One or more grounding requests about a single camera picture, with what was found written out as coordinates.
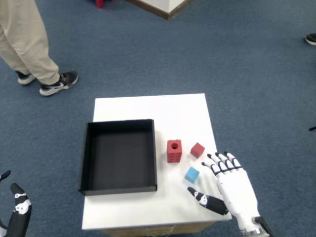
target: red block with hole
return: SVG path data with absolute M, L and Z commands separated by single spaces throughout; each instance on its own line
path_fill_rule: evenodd
M 191 153 L 193 156 L 195 156 L 196 158 L 199 158 L 199 157 L 203 154 L 204 150 L 205 150 L 205 148 L 204 148 L 200 143 L 197 142 L 197 143 L 192 147 L 190 153 Z
M 168 163 L 180 162 L 182 155 L 181 140 L 169 140 L 167 143 Z

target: black tray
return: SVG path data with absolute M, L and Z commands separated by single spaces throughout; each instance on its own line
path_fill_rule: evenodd
M 87 124 L 79 191 L 85 196 L 157 190 L 154 120 Z

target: shoe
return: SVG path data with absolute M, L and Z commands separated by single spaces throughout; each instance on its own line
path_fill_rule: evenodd
M 32 75 L 32 74 L 27 74 L 24 75 L 21 72 L 15 71 L 17 73 L 17 75 L 19 76 L 18 78 L 18 83 L 21 85 L 28 85 L 30 84 L 32 81 L 34 81 L 36 78 Z
M 308 34 L 305 36 L 305 40 L 310 45 L 316 46 L 316 34 Z
M 61 90 L 67 90 L 74 86 L 78 80 L 78 74 L 76 72 L 68 72 L 60 74 L 59 81 L 53 85 L 40 85 L 40 94 L 43 96 L 49 96 L 56 94 Z

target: blue carpet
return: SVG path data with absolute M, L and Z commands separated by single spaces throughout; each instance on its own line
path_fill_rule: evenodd
M 37 0 L 50 56 L 78 84 L 43 98 L 0 61 L 0 213 L 9 184 L 33 203 L 28 237 L 101 237 L 81 230 L 77 191 L 94 99 L 206 93 L 219 151 L 235 154 L 277 237 L 315 236 L 315 0 L 197 0 L 166 21 L 118 0 Z M 236 220 L 186 237 L 238 237 Z

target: red block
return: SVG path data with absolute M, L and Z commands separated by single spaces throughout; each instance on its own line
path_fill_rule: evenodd
M 98 8 L 103 8 L 104 6 L 104 0 L 95 0 L 95 4 Z
M 182 155 L 181 140 L 169 140 L 167 143 L 168 163 L 180 162 Z
M 193 156 L 195 156 L 196 158 L 199 158 L 202 153 L 204 152 L 205 148 L 200 144 L 200 143 L 196 143 L 192 149 L 191 149 L 191 154 Z

